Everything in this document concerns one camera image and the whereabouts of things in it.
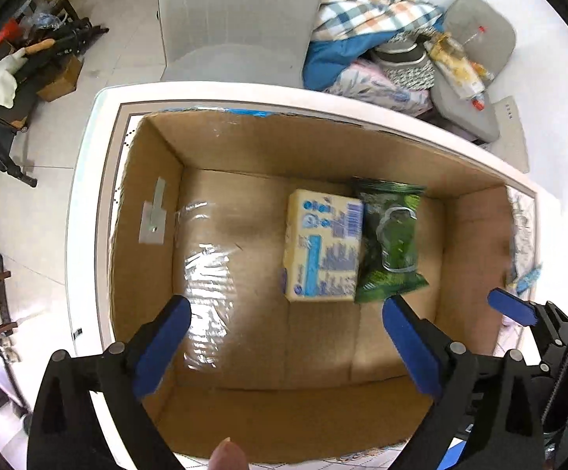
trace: brown box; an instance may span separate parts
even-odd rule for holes
[[[430,400],[407,376],[381,303],[289,303],[282,292],[289,195],[351,195],[351,177],[427,185],[417,245],[429,286],[405,299],[473,352],[492,354],[501,315],[486,298],[504,285],[512,236],[503,178],[353,123],[150,114],[120,179],[110,305],[115,336],[127,341],[174,293],[191,300],[191,329],[144,401],[171,449],[208,457],[231,437],[250,461],[292,463],[395,443],[422,420]],[[160,179],[164,238],[147,243]]]
[[[77,88],[77,78],[81,72],[82,63],[75,55],[70,55],[64,70],[44,88],[38,90],[37,95],[45,102],[50,103],[63,95],[74,92]]]

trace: white floor tile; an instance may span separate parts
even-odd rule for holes
[[[116,67],[164,65],[162,32],[155,13],[145,16],[120,54]]]
[[[323,461],[322,459],[304,461],[303,463],[295,463],[294,465],[284,465],[279,467],[281,470],[321,470],[330,463]]]
[[[82,15],[87,15],[92,24],[103,24],[110,29],[101,36],[86,52],[84,71],[111,71],[117,66],[123,50],[131,43],[142,23],[155,20],[157,0],[73,0],[73,7]],[[150,33],[151,25],[146,25],[143,33]],[[154,61],[144,61],[140,54],[141,41],[132,43],[131,49],[123,59],[122,66],[151,65],[159,63],[159,47],[149,49],[146,59],[155,57]]]
[[[193,461],[196,461],[196,462],[199,463],[201,466],[203,466],[203,465],[207,466],[207,462],[208,462],[207,459],[204,459],[204,458],[202,458],[202,457],[194,457],[194,456],[187,456],[187,457],[189,457],[189,458],[192,459]]]
[[[29,130],[16,137],[16,140],[27,140],[23,157],[25,165],[75,167],[95,96],[109,77],[110,73],[105,71],[82,71],[77,90],[38,105],[31,117]]]
[[[364,463],[358,463],[360,467],[369,468],[387,468],[399,455],[398,450],[387,449],[381,454],[371,458],[369,461]]]
[[[21,361],[13,364],[16,381],[31,406],[51,353],[64,349],[74,354],[67,292],[63,284],[29,270],[7,256],[4,267],[10,315],[18,323],[11,337]]]
[[[382,449],[373,449],[371,452],[367,453],[366,456],[358,456],[358,457],[351,457],[349,454],[347,457],[344,457],[341,461],[333,461],[334,463],[343,463],[344,465],[350,466],[364,466],[367,465],[371,460],[373,460],[376,456],[382,453]]]
[[[23,171],[25,172],[25,166],[29,165],[27,159],[29,147],[29,133],[19,132],[14,136],[12,141],[12,147],[10,147],[10,157],[19,166],[23,166]]]
[[[160,81],[164,65],[144,65],[141,67],[117,67],[106,86],[134,83],[155,83]]]
[[[344,463],[331,463],[324,467],[323,470],[353,470],[353,468],[351,465],[345,465]]]
[[[183,454],[176,454],[175,457],[179,460],[184,468],[195,468],[197,466],[202,466],[201,463],[189,458],[188,456],[184,456]]]
[[[56,310],[58,304],[66,302],[64,284],[28,269],[7,255],[3,256],[3,267],[12,274],[5,280],[7,307],[12,320],[19,324]],[[68,321],[68,317],[62,320],[67,324]]]
[[[63,284],[73,170],[32,168],[29,174],[38,179],[36,188],[0,173],[0,252]]]
[[[27,468],[27,442],[29,437],[21,428],[1,451],[3,457],[14,470]]]

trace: blue tape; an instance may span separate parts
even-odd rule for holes
[[[536,314],[532,306],[501,288],[491,290],[488,294],[488,304],[524,327],[536,325]]]
[[[466,442],[460,442],[459,444],[455,444],[455,446],[451,447],[451,449],[448,449],[445,453],[445,457],[443,457],[440,465],[438,465],[437,470],[445,470],[458,463],[460,455],[466,446]]]
[[[382,320],[419,392],[440,397],[439,363],[392,298],[384,301]]]
[[[225,112],[232,112],[234,114],[250,114],[251,116],[259,116],[264,118],[265,116],[272,115],[272,111],[258,111],[256,109],[225,109]]]
[[[132,390],[137,398],[155,392],[191,326],[191,303],[182,298],[136,364]]]

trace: clear tape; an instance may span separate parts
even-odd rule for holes
[[[176,245],[179,234],[194,221],[211,218],[214,204],[195,201],[177,214]],[[229,271],[229,256],[238,246],[226,248],[215,243],[200,243],[184,252],[184,291],[191,303],[192,323],[186,334],[188,345],[184,361],[190,369],[217,369],[218,357],[236,301],[236,287]]]

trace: plastic bag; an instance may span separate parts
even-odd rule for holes
[[[177,213],[175,244],[183,240],[182,233],[213,215],[214,204],[193,201]],[[184,362],[189,369],[216,370],[221,346],[228,333],[227,324],[234,309],[236,288],[229,271],[229,256],[235,246],[219,242],[202,242],[185,248],[183,289],[179,293],[191,303],[192,322],[186,334]]]
[[[425,187],[384,180],[356,179],[364,202],[363,257],[356,302],[382,301],[428,282],[417,272],[417,207]]]
[[[26,15],[23,19],[21,19],[20,27],[23,29],[23,37],[27,39],[29,37],[29,33],[34,28],[57,30],[66,20],[66,16],[62,20],[53,14],[36,9],[34,14]]]
[[[482,80],[469,63],[462,46],[450,34],[438,34],[432,42],[426,42],[426,48],[460,99],[473,99],[484,91]]]

